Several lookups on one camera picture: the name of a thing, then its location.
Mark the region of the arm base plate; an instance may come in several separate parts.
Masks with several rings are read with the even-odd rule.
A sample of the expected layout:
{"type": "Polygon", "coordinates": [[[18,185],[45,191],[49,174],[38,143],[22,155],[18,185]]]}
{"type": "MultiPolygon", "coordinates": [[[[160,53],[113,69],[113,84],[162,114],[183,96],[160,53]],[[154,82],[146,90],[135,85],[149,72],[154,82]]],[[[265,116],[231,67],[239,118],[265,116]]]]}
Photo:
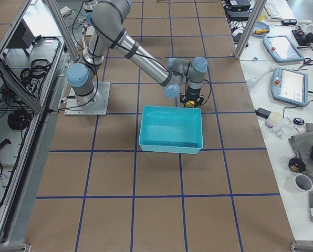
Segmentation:
{"type": "Polygon", "coordinates": [[[106,116],[110,94],[110,82],[93,82],[94,91],[88,96],[75,95],[73,88],[70,88],[70,96],[75,96],[67,102],[68,109],[64,114],[68,116],[106,116]]]}

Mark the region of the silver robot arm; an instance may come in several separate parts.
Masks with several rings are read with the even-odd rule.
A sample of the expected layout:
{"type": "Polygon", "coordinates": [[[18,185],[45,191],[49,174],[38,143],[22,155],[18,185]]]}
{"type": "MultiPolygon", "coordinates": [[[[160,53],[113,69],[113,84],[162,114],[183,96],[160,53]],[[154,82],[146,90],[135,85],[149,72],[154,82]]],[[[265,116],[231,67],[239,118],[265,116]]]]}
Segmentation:
{"type": "Polygon", "coordinates": [[[106,49],[115,49],[134,63],[163,88],[166,97],[180,98],[186,107],[204,105],[207,99],[200,92],[207,60],[203,57],[192,60],[169,58],[167,66],[163,66],[128,35],[123,23],[131,7],[131,1],[95,1],[92,12],[87,14],[86,21],[95,32],[79,61],[67,70],[67,80],[78,105],[82,107],[94,102],[98,88],[92,80],[103,63],[106,49]]]}

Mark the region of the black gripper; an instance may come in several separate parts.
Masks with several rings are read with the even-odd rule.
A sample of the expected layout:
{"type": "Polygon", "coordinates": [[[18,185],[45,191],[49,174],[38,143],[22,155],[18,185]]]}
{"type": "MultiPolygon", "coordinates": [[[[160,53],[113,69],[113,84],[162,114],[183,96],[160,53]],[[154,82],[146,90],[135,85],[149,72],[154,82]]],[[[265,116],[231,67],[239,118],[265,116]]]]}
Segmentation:
{"type": "Polygon", "coordinates": [[[200,94],[200,89],[188,89],[185,93],[180,93],[180,103],[186,107],[187,101],[192,101],[195,103],[195,107],[200,107],[203,105],[204,96],[200,94]]]}

